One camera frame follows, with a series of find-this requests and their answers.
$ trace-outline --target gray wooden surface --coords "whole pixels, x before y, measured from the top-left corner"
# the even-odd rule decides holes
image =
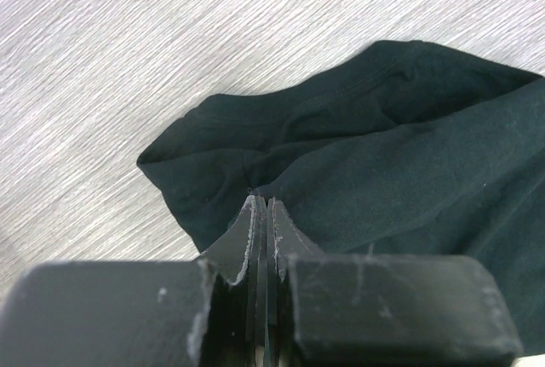
[[[0,300],[40,261],[194,255],[139,152],[381,38],[544,73],[545,0],[0,0]]]

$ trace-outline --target black t-shirt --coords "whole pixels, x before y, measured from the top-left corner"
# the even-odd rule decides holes
[[[289,89],[214,95],[139,157],[199,250],[249,193],[329,252],[471,255],[545,353],[545,79],[377,42]]]

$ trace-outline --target black cloth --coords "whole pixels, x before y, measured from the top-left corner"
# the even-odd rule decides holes
[[[249,192],[329,252],[454,254],[494,275],[545,353],[545,79],[377,42],[277,93],[214,95],[139,157],[199,250]]]

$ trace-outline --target scratch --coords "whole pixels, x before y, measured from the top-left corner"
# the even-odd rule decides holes
[[[356,272],[356,292],[352,298],[352,304],[356,306],[361,301],[361,291],[364,288],[364,261],[361,261],[357,256],[354,257],[357,265]]]
[[[384,300],[384,298],[381,295],[378,295],[378,300],[382,305],[382,310],[378,313],[381,318],[393,318],[392,312],[390,311],[390,307],[388,307],[388,304]]]
[[[276,236],[276,227],[274,229],[274,259],[276,260],[278,258],[278,242],[282,241],[283,237],[277,237]]]
[[[295,234],[295,236],[297,237],[297,239],[299,239],[299,242],[301,242],[302,245],[305,247],[305,249],[306,249],[307,251],[310,252],[311,250],[305,245],[305,243],[303,242],[303,240],[299,237],[299,234],[298,234],[297,232],[294,232],[294,234]]]
[[[392,276],[394,279],[396,279],[398,282],[400,282],[401,284],[404,284],[407,288],[409,288],[410,290],[412,290],[414,293],[415,293],[415,298],[418,300],[418,301],[422,301],[422,295],[421,293],[418,291],[418,289],[415,287],[415,285],[412,283],[412,281],[408,278],[406,278],[405,276],[402,276],[400,275],[399,273],[397,272],[390,272],[390,276]]]
[[[373,257],[373,249],[375,248],[375,243],[372,242],[369,244],[369,250],[367,251],[367,259],[371,259]]]
[[[305,280],[301,283],[301,288],[304,290],[310,290],[316,287],[319,287],[321,290],[323,290],[325,293],[329,294],[330,290],[324,285],[324,282],[322,282],[318,278],[318,273],[322,270],[324,267],[325,261],[320,262],[317,267],[314,268],[312,273],[310,273]]]

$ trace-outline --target black plastic object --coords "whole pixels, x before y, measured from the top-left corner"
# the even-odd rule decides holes
[[[0,318],[2,367],[496,367],[521,353],[478,262],[326,255],[257,196],[193,262],[42,265]]]

